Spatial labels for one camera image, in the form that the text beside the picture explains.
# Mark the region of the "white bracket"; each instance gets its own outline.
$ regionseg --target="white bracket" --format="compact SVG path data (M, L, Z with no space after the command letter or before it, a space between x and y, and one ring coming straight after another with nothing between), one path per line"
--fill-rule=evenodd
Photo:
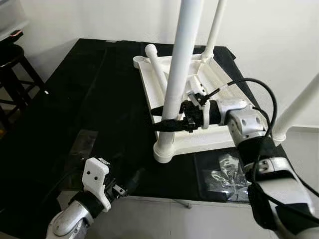
M111 203L105 196L104 180L106 175L110 172L106 165L108 162L102 159L89 158L85 162L84 172L82 175L82 183L84 191L91 192L104 206L103 212L107 213L111 209Z

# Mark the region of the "black table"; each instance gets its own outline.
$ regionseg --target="black table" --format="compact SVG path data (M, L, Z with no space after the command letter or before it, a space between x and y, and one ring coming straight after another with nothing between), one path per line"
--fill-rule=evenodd
M77 41L46 82L49 94L40 91L0 142L0 178L5 195L1 204L19 201L21 195L27 203L38 203L61 177L81 129L98 131L91 155L111 162L119 183L137 169L147 169L134 195L204 200L198 193L194 167L194 159L200 154L177 155L168 164L153 158L155 133L140 74L132 60L145 55L147 44ZM159 56L171 55L172 45L155 45ZM195 47L194 52L203 50L202 46ZM235 56L226 47L215 47L214 59L233 81L242 78ZM247 84L238 86L258 106Z

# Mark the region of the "stool leg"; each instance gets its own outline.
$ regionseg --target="stool leg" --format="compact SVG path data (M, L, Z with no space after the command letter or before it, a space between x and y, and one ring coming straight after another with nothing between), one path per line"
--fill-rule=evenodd
M6 71L0 72L0 79L2 82L3 87L7 91L7 93L10 95L12 100L16 103L16 105L19 107L21 111L24 111L26 109L26 104L21 97L21 95L15 90L15 87L12 85L10 81L8 81L10 75L6 74Z
M4 128L9 131L11 129L11 124L9 122L9 119L6 117L4 110L0 106L0 121L4 125Z
M24 98L25 102L30 103L31 97L29 96L28 92L25 91L23 85L20 83L19 79L16 77L15 73L12 69L6 70L6 75L10 81L16 87L16 90L20 93L22 98Z
M31 66L31 64L26 59L26 57L24 56L22 57L22 59L20 60L20 64L24 67L26 72L31 76L35 84L39 86L40 88L42 88L44 86L44 82L42 81L38 73L34 70L34 68Z

